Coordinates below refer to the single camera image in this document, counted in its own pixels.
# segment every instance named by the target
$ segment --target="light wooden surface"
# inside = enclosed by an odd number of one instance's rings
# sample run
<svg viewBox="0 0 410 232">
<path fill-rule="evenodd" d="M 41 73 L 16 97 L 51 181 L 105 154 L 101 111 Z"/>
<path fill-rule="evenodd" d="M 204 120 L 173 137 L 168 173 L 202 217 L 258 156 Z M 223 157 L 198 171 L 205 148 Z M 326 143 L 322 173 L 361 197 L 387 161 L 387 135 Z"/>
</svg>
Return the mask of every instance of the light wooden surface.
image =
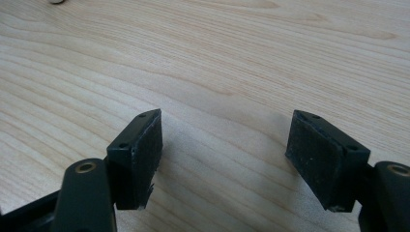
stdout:
<svg viewBox="0 0 410 232">
<path fill-rule="evenodd" d="M 155 190 L 119 231 L 359 231 L 284 157 L 291 115 L 410 164 L 409 73 L 408 0 L 1 0 L 0 206 L 161 108 Z"/>
</svg>

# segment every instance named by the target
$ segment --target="wood grain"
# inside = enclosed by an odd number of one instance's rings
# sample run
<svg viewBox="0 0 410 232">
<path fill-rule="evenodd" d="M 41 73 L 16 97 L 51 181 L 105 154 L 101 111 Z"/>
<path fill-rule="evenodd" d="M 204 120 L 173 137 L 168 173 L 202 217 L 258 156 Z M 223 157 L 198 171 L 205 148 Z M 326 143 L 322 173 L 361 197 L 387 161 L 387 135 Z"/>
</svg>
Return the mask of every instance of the wood grain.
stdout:
<svg viewBox="0 0 410 232">
<path fill-rule="evenodd" d="M 154 193 L 119 231 L 359 231 L 285 159 L 290 119 L 410 164 L 409 25 L 406 0 L 2 0 L 2 212 L 161 108 Z"/>
</svg>

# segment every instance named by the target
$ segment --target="wooden table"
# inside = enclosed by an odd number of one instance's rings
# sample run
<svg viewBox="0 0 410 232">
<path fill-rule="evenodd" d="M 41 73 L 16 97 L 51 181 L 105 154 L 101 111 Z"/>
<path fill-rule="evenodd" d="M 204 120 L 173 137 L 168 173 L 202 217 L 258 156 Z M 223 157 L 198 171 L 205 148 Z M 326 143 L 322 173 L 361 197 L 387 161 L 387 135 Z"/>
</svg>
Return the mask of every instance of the wooden table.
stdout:
<svg viewBox="0 0 410 232">
<path fill-rule="evenodd" d="M 2 0 L 0 206 L 161 108 L 155 190 L 119 231 L 359 231 L 285 158 L 292 112 L 408 165 L 409 73 L 407 0 Z"/>
</svg>

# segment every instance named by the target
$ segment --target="screw hole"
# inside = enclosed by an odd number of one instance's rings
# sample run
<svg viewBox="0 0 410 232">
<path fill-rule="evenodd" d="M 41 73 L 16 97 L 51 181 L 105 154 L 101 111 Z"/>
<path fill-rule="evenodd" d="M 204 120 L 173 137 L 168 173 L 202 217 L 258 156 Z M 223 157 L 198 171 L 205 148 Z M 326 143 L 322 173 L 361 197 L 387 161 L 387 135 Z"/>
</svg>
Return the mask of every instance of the screw hole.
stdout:
<svg viewBox="0 0 410 232">
<path fill-rule="evenodd" d="M 347 145 L 346 148 L 349 149 L 349 150 L 352 150 L 352 151 L 357 151 L 357 150 L 359 150 L 358 147 L 353 146 L 353 145 Z"/>
<path fill-rule="evenodd" d="M 406 167 L 397 165 L 397 164 L 390 164 L 387 166 L 392 172 L 394 172 L 397 175 L 404 176 L 404 177 L 410 177 L 410 170 Z"/>
<path fill-rule="evenodd" d="M 121 144 L 119 145 L 120 148 L 125 148 L 125 147 L 127 147 L 127 146 L 128 146 L 128 143 L 121 143 Z"/>
<path fill-rule="evenodd" d="M 83 162 L 75 168 L 76 173 L 86 173 L 96 168 L 96 164 L 93 162 Z"/>
</svg>

